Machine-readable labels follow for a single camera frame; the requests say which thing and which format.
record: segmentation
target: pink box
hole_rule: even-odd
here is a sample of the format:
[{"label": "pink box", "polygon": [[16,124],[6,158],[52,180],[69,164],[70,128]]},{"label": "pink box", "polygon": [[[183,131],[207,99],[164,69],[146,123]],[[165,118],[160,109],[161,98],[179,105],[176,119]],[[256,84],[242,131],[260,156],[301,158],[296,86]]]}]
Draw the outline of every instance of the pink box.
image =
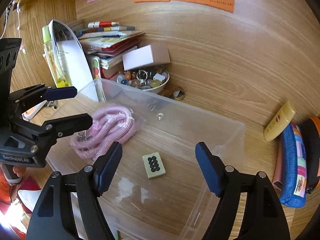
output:
[{"label": "pink box", "polygon": [[163,44],[150,44],[122,55],[124,70],[170,63],[168,48]]}]

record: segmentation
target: pink cord bundle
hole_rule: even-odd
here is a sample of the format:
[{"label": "pink cord bundle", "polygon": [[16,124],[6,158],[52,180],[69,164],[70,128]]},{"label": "pink cord bundle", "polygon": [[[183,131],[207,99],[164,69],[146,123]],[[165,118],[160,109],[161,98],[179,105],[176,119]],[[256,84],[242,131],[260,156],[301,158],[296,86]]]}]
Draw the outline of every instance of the pink cord bundle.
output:
[{"label": "pink cord bundle", "polygon": [[84,135],[79,132],[71,137],[71,146],[86,162],[106,154],[114,141],[125,143],[137,130],[132,111],[124,106],[101,108],[93,114],[92,121]]}]

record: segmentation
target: stack of books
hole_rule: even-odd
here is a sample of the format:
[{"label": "stack of books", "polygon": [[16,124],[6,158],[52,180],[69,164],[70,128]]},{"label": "stack of books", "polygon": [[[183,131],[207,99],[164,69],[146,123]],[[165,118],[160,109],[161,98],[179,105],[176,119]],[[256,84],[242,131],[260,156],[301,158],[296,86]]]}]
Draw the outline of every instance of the stack of books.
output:
[{"label": "stack of books", "polygon": [[110,79],[123,70],[122,55],[137,49],[142,31],[117,22],[89,23],[76,36],[85,54],[99,58],[101,77]]}]

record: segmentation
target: book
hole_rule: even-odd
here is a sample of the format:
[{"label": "book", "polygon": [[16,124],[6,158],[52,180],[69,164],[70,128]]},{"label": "book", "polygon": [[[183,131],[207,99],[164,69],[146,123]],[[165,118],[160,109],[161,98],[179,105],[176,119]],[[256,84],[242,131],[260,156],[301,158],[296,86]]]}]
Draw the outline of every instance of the book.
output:
[{"label": "book", "polygon": [[120,53],[132,48],[134,45],[137,45],[141,40],[139,38],[127,40],[126,43],[123,43],[121,46],[117,47],[114,50],[108,51],[108,50],[100,50],[97,52],[99,54],[99,57],[116,57]]},{"label": "book", "polygon": [[[92,78],[101,78],[101,70],[100,70],[100,58],[97,56],[91,56],[91,55],[85,55],[85,58],[88,62],[88,65],[90,67]],[[103,93],[102,83],[97,82],[95,84],[95,88],[97,91],[98,101],[99,102],[106,102],[106,98]]]},{"label": "book", "polygon": [[118,76],[118,72],[119,71],[123,72],[124,69],[123,69],[122,62],[120,62],[120,63],[114,65],[112,68],[108,68],[108,69],[103,68],[103,66],[101,65],[100,71],[101,71],[102,78],[116,81],[116,77]]},{"label": "book", "polygon": [[125,41],[127,39],[133,39],[134,37],[141,36],[144,32],[140,31],[127,31],[132,32],[131,35],[126,35],[122,37],[98,37],[98,38],[89,38],[89,39],[83,39],[79,40],[80,44],[83,46],[89,46],[91,48],[97,48],[99,49],[106,49],[110,48],[113,45],[116,45],[122,41]]},{"label": "book", "polygon": [[123,37],[132,36],[141,33],[140,31],[107,31],[107,32],[93,32],[85,33],[78,37],[78,40],[89,39],[89,38],[111,38],[111,37]]},{"label": "book", "polygon": [[134,31],[134,26],[111,26],[111,27],[104,27],[104,28],[86,28],[79,30],[77,32],[77,36],[81,36],[86,33],[95,33],[95,32],[109,32],[109,31]]},{"label": "book", "polygon": [[77,34],[84,28],[83,19],[75,20],[71,23],[68,23],[67,26],[74,32],[74,34]]},{"label": "book", "polygon": [[130,49],[127,49],[125,52],[119,54],[118,56],[116,57],[100,57],[98,54],[100,53],[97,53],[97,54],[93,54],[95,56],[98,56],[100,58],[100,64],[101,66],[104,68],[104,69],[108,69],[108,68],[111,68],[113,67],[114,65],[122,62],[122,55],[130,52],[130,51],[133,51],[135,49],[137,49],[138,47],[137,46],[133,46],[132,48]]}]

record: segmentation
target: white bowl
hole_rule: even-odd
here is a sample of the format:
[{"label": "white bowl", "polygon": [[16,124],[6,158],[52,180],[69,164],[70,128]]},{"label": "white bowl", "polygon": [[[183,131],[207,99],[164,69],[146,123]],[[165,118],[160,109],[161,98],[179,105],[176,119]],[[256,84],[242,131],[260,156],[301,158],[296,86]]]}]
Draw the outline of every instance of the white bowl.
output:
[{"label": "white bowl", "polygon": [[151,92],[151,93],[154,93],[154,94],[159,94],[164,89],[164,87],[167,84],[167,82],[169,81],[170,75],[169,75],[168,72],[167,72],[167,74],[168,74],[168,78],[163,84],[161,84],[160,86],[158,86],[156,88],[144,89],[143,91],[148,91],[148,92]]}]

